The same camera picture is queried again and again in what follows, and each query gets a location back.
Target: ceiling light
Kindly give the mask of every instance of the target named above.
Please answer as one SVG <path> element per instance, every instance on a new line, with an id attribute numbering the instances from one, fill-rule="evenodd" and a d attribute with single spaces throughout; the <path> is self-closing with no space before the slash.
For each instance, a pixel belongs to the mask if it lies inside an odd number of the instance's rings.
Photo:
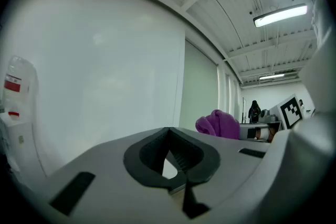
<path id="1" fill-rule="evenodd" d="M 277 9 L 274 12 L 269 12 L 255 17 L 253 22 L 256 27 L 268 25 L 287 18 L 304 15 L 307 13 L 307 8 L 306 4 L 299 4 L 288 8 Z"/>
<path id="2" fill-rule="evenodd" d="M 263 79 L 273 79 L 273 78 L 281 78 L 283 77 L 285 74 L 277 74 L 277 75 L 272 75 L 272 76 L 265 76 L 265 77 L 261 77 L 259 78 L 259 80 L 263 80 Z"/>

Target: purple towel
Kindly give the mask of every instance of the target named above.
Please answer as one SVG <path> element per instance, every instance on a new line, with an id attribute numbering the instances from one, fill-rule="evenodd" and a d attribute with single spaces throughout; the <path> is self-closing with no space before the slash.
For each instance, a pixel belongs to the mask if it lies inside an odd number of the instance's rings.
<path id="1" fill-rule="evenodd" d="M 214 110 L 209 116 L 196 121 L 196 129 L 203 134 L 239 139 L 239 122 L 230 114 Z"/>

